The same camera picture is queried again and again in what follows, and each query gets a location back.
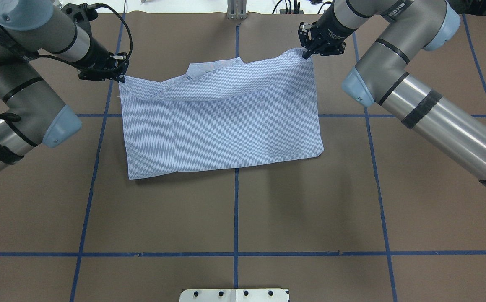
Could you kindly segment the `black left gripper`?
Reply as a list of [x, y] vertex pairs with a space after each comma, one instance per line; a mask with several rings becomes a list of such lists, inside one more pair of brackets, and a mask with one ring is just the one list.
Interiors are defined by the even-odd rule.
[[61, 59], [76, 67], [80, 80], [113, 80], [125, 83], [130, 52], [111, 53], [93, 37], [90, 22], [97, 19], [99, 8], [110, 10], [120, 19], [125, 29], [129, 29], [122, 16], [109, 5], [103, 3], [67, 4], [61, 9], [61, 12], [74, 23], [75, 33], [72, 42], [61, 51]]

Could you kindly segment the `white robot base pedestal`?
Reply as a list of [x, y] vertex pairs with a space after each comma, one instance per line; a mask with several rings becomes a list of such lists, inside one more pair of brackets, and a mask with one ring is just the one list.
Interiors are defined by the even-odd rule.
[[179, 297], [180, 302], [289, 302], [288, 289], [187, 289]]

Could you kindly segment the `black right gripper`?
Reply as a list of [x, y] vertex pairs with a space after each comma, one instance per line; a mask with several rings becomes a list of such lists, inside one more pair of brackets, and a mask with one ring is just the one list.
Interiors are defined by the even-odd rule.
[[335, 8], [329, 8], [314, 23], [302, 22], [298, 28], [298, 37], [307, 60], [314, 54], [322, 57], [343, 54], [345, 51], [346, 26], [343, 25]]

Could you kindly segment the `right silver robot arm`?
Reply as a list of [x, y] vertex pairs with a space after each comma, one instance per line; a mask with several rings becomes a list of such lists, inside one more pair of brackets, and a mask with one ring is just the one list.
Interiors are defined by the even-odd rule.
[[388, 27], [352, 67], [342, 89], [364, 107], [380, 105], [486, 187], [486, 126], [415, 78], [407, 65], [450, 40], [460, 17], [446, 0], [335, 0], [298, 28], [302, 57], [342, 54], [344, 41], [380, 15]]

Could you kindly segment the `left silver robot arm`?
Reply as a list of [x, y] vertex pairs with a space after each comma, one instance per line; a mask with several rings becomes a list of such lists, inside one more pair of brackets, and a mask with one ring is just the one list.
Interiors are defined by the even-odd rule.
[[90, 22], [105, 3], [67, 4], [50, 0], [0, 0], [0, 171], [38, 145], [53, 148], [76, 134], [82, 122], [32, 67], [45, 58], [77, 70], [87, 81], [124, 83], [132, 50], [111, 53], [93, 37]]

